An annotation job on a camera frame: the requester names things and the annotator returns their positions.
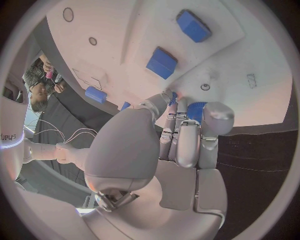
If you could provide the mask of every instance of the white surface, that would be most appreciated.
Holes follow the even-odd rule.
[[[224,3],[230,11],[219,0],[64,0],[47,20],[80,85],[86,89],[86,82],[95,85],[92,78],[98,80],[107,100],[119,109],[124,101],[136,105],[170,85],[189,104],[227,104],[235,111],[235,126],[281,123],[292,89],[290,68],[253,15],[236,0]],[[72,22],[63,19],[66,7],[74,12]],[[192,10],[207,23],[212,37],[194,43],[181,32],[176,15],[182,9]],[[89,37],[97,39],[96,46]],[[167,80],[145,67],[157,46],[178,59]],[[256,87],[249,84],[248,74],[255,75]],[[204,83],[210,90],[201,90]],[[166,113],[156,122],[159,126]]]

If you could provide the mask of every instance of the person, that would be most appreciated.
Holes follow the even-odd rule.
[[[46,78],[46,74],[53,71],[52,78]],[[42,54],[24,73],[23,80],[31,92],[30,103],[32,111],[40,113],[48,105],[48,96],[54,92],[62,93],[66,82],[53,68],[48,58]]]

